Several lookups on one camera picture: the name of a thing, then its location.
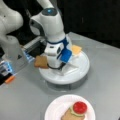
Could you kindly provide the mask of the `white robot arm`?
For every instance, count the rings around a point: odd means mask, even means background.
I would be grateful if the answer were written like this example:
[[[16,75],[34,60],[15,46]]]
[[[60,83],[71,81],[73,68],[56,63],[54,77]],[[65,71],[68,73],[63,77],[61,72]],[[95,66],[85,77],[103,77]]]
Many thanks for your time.
[[[72,43],[64,32],[60,12],[50,0],[37,0],[43,10],[30,18],[30,29],[37,36],[44,36],[46,48],[44,54],[47,66],[51,69],[61,70],[72,55]]]

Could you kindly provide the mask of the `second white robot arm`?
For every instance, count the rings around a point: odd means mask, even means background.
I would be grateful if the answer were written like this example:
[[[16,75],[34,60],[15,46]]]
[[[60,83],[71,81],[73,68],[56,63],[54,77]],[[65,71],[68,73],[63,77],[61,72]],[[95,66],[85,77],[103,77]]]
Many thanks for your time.
[[[18,30],[23,25],[21,14],[9,8],[3,1],[0,2],[0,46],[5,52],[5,57],[14,67],[24,65],[25,55],[18,39],[10,36],[11,32]]]

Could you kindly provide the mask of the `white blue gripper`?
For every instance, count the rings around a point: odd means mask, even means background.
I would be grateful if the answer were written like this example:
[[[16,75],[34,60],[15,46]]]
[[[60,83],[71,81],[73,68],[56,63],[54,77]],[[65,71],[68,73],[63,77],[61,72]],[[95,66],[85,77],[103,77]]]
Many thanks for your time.
[[[61,70],[72,56],[72,43],[68,39],[48,42],[44,51],[50,69]]]

